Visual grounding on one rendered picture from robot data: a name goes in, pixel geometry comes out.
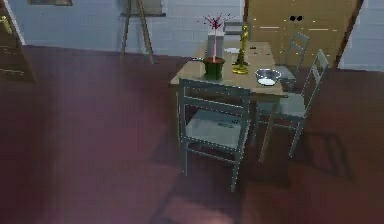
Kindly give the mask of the tan wooden dining table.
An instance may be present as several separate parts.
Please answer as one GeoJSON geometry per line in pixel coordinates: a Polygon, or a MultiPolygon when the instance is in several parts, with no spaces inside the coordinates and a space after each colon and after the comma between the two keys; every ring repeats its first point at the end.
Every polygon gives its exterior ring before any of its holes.
{"type": "MultiPolygon", "coordinates": [[[[206,48],[207,41],[198,48],[193,57],[202,58],[205,56],[206,48]]],[[[283,92],[282,85],[279,82],[271,87],[263,86],[258,83],[256,75],[254,74],[258,69],[275,68],[275,60],[268,42],[248,41],[244,54],[245,60],[250,63],[250,65],[247,66],[249,72],[245,75],[239,75],[232,72],[232,62],[235,61],[237,55],[223,51],[225,63],[223,65],[222,78],[218,80],[218,82],[226,86],[250,89],[252,92],[251,102],[257,106],[259,106],[261,102],[271,103],[272,109],[271,112],[269,112],[270,117],[259,156],[259,162],[263,163],[271,141],[272,128],[275,123],[275,118],[277,117],[278,104],[283,98],[287,97],[287,94],[283,92]]],[[[179,84],[179,78],[205,80],[204,73],[205,68],[202,62],[190,60],[184,64],[171,79],[170,84],[177,86],[179,84]]]]}

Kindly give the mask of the tan wooden room door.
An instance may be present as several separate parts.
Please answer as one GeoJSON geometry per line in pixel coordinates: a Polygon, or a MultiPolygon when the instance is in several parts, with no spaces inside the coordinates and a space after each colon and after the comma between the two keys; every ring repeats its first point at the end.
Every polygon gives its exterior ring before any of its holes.
{"type": "Polygon", "coordinates": [[[337,67],[363,0],[245,0],[252,41],[268,42],[276,64],[295,32],[310,38],[302,65],[309,67],[318,49],[337,67]],[[290,16],[303,16],[290,21],[290,16]]]}

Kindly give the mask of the framed wall picture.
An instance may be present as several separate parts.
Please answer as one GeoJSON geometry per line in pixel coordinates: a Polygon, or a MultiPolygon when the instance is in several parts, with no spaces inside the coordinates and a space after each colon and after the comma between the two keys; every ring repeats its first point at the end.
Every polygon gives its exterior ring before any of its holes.
{"type": "Polygon", "coordinates": [[[30,5],[39,6],[72,6],[72,0],[27,0],[30,5]]]}

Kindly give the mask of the grey wooden chair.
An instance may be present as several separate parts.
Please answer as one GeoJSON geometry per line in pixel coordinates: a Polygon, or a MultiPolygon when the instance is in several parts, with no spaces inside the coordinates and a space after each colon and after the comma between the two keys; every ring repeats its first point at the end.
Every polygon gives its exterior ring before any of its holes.
{"type": "Polygon", "coordinates": [[[194,153],[233,165],[231,191],[237,186],[244,156],[249,119],[251,90],[218,82],[179,79],[179,139],[183,152],[183,172],[188,175],[188,154],[194,153]],[[188,89],[238,97],[240,104],[189,96],[188,89]]]}
{"type": "Polygon", "coordinates": [[[287,128],[295,132],[289,150],[290,158],[295,154],[296,146],[303,132],[306,119],[310,114],[312,104],[318,95],[320,86],[326,77],[329,67],[330,63],[327,56],[322,49],[319,49],[300,93],[288,92],[287,97],[281,99],[276,106],[270,102],[260,102],[256,105],[255,128],[258,128],[260,124],[267,124],[266,121],[261,120],[261,117],[270,115],[274,106],[276,107],[275,117],[290,122],[289,125],[274,123],[275,127],[287,128]]]}
{"type": "Polygon", "coordinates": [[[242,21],[227,21],[224,23],[223,31],[229,36],[241,35],[245,26],[246,23],[242,21]]]}
{"type": "Polygon", "coordinates": [[[300,71],[310,38],[300,32],[295,32],[285,52],[284,60],[275,65],[280,72],[280,82],[289,91],[292,91],[296,84],[296,76],[300,71]]]}

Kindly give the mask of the brown wooden easel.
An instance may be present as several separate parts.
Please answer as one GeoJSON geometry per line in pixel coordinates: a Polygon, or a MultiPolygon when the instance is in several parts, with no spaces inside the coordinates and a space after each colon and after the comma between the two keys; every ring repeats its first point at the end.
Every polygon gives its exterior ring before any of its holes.
{"type": "Polygon", "coordinates": [[[147,25],[147,17],[162,17],[165,15],[162,10],[162,0],[120,0],[120,2],[122,3],[120,16],[124,19],[120,57],[123,58],[125,56],[130,18],[138,17],[149,61],[154,64],[155,59],[147,25]]]}

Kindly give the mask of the gold statuette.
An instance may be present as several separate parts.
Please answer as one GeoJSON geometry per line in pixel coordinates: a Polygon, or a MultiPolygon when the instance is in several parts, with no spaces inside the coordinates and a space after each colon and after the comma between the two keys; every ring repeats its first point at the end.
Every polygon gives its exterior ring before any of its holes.
{"type": "Polygon", "coordinates": [[[242,26],[242,34],[241,34],[241,47],[239,49],[237,64],[233,66],[232,72],[234,74],[247,74],[248,73],[248,64],[245,61],[245,48],[248,39],[248,26],[242,26]]]}

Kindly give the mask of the brown wooden shelf unit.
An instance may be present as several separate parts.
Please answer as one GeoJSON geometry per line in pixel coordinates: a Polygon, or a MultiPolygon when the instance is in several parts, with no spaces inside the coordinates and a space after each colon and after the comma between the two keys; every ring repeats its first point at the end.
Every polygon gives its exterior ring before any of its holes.
{"type": "Polygon", "coordinates": [[[0,4],[0,81],[36,82],[19,35],[3,4],[0,4]]]}

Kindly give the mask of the silver metal bowl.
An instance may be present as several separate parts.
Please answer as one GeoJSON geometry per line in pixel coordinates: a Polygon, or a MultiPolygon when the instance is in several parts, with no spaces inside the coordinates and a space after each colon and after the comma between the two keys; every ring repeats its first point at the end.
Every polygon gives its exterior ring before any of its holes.
{"type": "Polygon", "coordinates": [[[281,73],[275,69],[258,69],[255,76],[259,84],[273,86],[279,81],[281,73]]]}

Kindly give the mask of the red plant in green pot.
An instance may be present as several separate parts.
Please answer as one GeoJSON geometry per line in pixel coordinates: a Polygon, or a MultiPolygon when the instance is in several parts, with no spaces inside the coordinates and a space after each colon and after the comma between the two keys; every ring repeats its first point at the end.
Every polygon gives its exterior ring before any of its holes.
{"type": "MultiPolygon", "coordinates": [[[[223,25],[223,17],[222,14],[213,17],[207,15],[204,17],[205,24],[207,24],[212,31],[218,31],[219,28],[223,25]]],[[[205,77],[209,80],[218,80],[221,78],[221,71],[223,66],[223,59],[221,57],[217,57],[213,55],[212,57],[206,56],[203,60],[205,66],[205,77]]]]}

